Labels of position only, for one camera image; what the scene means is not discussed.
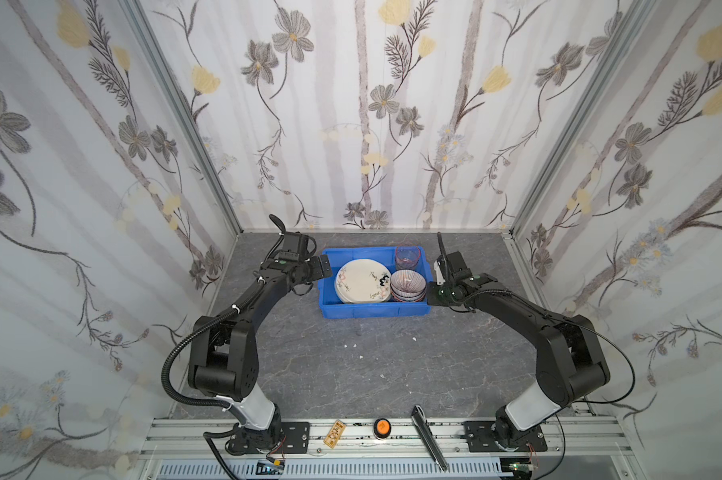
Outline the cream bird pattern plate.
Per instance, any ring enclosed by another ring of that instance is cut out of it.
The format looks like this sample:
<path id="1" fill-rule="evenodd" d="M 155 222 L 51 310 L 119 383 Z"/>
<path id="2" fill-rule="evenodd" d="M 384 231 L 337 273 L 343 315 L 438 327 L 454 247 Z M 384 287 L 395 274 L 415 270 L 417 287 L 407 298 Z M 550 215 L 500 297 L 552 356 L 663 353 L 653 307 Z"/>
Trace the cream bird pattern plate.
<path id="1" fill-rule="evenodd" d="M 335 278 L 335 292 L 343 303 L 384 303 L 391 299 L 391 272 L 371 259 L 355 259 L 342 266 Z"/>

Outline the pink glass cup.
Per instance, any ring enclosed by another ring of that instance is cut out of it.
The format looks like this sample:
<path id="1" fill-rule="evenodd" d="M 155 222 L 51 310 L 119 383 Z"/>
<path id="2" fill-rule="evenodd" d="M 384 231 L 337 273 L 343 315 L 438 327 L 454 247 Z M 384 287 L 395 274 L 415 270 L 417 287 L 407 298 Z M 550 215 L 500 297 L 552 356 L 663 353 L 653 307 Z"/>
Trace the pink glass cup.
<path id="1" fill-rule="evenodd" d="M 395 249 L 395 266 L 397 270 L 416 270 L 421 260 L 418 246 L 398 246 Z"/>

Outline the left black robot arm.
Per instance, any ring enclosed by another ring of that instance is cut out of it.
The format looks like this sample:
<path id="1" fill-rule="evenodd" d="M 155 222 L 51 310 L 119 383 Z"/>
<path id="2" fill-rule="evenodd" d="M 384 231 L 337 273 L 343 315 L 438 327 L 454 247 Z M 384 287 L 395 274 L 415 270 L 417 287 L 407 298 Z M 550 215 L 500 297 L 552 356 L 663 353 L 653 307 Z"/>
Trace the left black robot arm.
<path id="1" fill-rule="evenodd" d="M 160 376 L 165 393 L 184 405 L 218 407 L 250 431 L 270 430 L 278 408 L 258 385 L 257 332 L 276 304 L 296 287 L 309 287 L 331 276 L 328 256 L 317 253 L 313 237 L 280 233 L 245 292 L 220 314 L 199 318 L 169 353 Z M 172 384 L 172 367 L 184 350 L 190 352 L 187 383 L 201 393 L 198 398 L 182 394 Z"/>

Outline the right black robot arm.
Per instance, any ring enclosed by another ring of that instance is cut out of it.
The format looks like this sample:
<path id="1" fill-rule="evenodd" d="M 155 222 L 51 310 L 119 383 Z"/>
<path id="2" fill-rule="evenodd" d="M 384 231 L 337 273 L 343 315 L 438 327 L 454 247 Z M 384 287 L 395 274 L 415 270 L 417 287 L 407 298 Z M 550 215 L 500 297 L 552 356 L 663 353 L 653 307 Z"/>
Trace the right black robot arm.
<path id="1" fill-rule="evenodd" d="M 473 273 L 461 253 L 441 254 L 427 303 L 486 313 L 522 335 L 536 351 L 535 380 L 496 413 L 497 437 L 509 444 L 611 380 L 592 322 L 543 308 L 488 274 Z"/>

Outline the pink glass small plate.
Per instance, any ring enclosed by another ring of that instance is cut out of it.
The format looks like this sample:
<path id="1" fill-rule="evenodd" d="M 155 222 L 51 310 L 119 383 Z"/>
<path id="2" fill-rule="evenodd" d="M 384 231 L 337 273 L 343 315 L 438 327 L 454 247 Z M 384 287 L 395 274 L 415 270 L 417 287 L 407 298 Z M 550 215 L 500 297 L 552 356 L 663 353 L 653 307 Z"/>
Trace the pink glass small plate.
<path id="1" fill-rule="evenodd" d="M 398 270 L 391 276 L 392 298 L 397 302 L 419 302 L 426 295 L 428 282 L 414 270 Z"/>

